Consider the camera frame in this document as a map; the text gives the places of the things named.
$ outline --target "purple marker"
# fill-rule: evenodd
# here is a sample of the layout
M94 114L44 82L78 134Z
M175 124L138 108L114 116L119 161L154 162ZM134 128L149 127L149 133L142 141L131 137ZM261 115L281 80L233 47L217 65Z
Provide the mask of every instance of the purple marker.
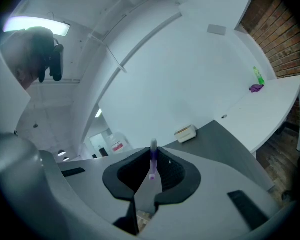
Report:
M158 149L157 140L153 138L150 145L150 180L155 179L155 174L157 173L157 161L158 161Z

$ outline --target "wooden floor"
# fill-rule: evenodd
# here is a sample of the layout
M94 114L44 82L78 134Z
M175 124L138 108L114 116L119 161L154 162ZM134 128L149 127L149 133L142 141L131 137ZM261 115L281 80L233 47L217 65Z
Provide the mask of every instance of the wooden floor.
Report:
M291 190L300 152L296 150L298 134L285 129L274 134L257 152L256 159L273 180L275 187L269 192L282 208L289 202L282 201L285 190Z

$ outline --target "purple cloth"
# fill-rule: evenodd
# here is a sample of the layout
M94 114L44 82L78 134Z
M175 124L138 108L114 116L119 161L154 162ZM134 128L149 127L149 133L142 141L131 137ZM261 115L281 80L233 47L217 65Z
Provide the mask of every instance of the purple cloth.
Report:
M254 84L252 85L249 90L252 92L252 93L255 93L255 92L259 92L262 88L264 87L263 84Z

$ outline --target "brick wall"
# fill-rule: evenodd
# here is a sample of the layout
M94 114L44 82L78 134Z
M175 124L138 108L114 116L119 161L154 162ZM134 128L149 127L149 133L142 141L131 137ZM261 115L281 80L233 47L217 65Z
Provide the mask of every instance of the brick wall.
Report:
M241 24L262 48L278 78L300 75L300 25L282 0L252 0ZM287 120L300 124L298 101Z

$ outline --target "ceiling light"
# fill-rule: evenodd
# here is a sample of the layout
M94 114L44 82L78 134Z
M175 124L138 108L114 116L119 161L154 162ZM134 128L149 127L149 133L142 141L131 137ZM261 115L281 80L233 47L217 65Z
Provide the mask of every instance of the ceiling light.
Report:
M95 115L95 118L98 118L98 117L100 117L100 116L101 116L101 114L102 114L102 111L101 111L101 109L99 109L98 113L96 113L96 115Z
M44 27L52 31L53 34L65 37L70 29L70 25L58 21L36 18L36 17L11 17L3 27L3 32L27 30L32 27Z
M61 156L63 156L65 153L67 153L66 151L64 151L64 150L59 150L59 152L58 152L58 157L61 157Z

